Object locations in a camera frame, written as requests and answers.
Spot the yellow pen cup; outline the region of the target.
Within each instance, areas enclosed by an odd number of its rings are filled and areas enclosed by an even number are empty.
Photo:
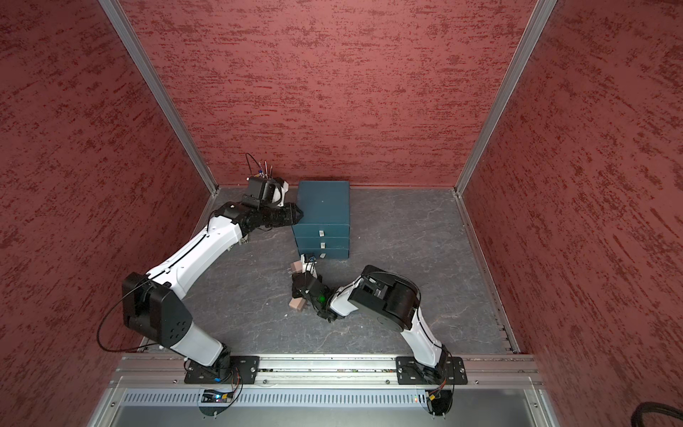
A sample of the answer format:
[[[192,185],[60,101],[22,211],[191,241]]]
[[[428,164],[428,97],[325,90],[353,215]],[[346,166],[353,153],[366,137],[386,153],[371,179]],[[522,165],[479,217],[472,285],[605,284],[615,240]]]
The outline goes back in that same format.
[[[255,174],[254,176],[251,176],[249,178],[249,183],[257,183],[257,184],[279,184],[276,178],[271,177],[268,174],[265,174],[264,172],[259,172],[259,174]]]

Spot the teal drawer cabinet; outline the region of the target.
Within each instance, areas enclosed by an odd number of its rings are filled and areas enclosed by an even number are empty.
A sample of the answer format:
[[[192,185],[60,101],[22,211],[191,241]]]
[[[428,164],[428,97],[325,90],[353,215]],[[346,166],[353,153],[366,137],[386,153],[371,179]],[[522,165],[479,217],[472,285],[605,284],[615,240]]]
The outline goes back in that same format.
[[[350,256],[350,183],[301,181],[298,208],[304,216],[292,227],[299,254],[318,259]]]

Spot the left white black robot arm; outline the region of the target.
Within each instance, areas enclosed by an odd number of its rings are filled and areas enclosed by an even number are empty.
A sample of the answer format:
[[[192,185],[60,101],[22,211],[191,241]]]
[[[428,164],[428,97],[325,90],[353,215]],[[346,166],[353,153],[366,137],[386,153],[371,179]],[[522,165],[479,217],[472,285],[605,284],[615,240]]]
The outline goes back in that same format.
[[[227,203],[178,252],[145,274],[132,273],[122,286],[124,325],[206,369],[212,383],[231,376],[227,345],[193,320],[183,303],[197,279],[225,252],[260,228],[292,226],[303,218],[294,203],[246,206]]]

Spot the aluminium front rail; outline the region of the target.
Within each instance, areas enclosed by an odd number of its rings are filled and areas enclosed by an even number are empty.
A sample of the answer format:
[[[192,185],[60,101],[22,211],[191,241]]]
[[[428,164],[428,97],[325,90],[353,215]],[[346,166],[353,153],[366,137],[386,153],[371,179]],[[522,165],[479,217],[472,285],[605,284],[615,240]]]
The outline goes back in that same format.
[[[412,362],[381,354],[263,354],[235,357],[238,374],[228,386],[253,389],[435,389],[419,377]],[[111,388],[189,388],[185,376],[216,387],[179,356],[169,353],[126,355],[114,371]],[[544,381],[531,355],[464,355],[448,363],[448,386],[460,389],[542,390]]]

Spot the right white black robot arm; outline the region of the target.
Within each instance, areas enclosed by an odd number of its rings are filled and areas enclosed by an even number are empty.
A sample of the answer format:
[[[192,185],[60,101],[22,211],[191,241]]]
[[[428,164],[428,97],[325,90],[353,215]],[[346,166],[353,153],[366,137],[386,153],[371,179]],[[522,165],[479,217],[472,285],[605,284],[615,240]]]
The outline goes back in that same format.
[[[332,289],[307,265],[292,275],[292,297],[302,298],[329,323],[357,311],[377,320],[401,334],[421,379],[438,385],[448,381],[450,353],[424,320],[422,295],[412,280],[368,265],[352,283]]]

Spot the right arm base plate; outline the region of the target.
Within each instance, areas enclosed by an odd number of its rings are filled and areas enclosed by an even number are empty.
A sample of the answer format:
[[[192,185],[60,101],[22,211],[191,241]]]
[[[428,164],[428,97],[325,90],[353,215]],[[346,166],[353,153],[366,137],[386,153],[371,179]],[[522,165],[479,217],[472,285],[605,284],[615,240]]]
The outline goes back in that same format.
[[[468,381],[464,361],[446,356],[435,368],[423,366],[413,357],[396,357],[396,371],[400,385],[466,385]]]

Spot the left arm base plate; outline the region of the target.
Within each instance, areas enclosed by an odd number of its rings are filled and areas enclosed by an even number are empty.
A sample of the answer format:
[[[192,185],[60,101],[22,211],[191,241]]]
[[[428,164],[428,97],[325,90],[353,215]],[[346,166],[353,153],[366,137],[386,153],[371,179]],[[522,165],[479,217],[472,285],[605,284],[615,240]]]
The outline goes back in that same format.
[[[185,366],[185,384],[231,385],[255,383],[261,358],[258,356],[226,356],[206,367],[190,359]]]

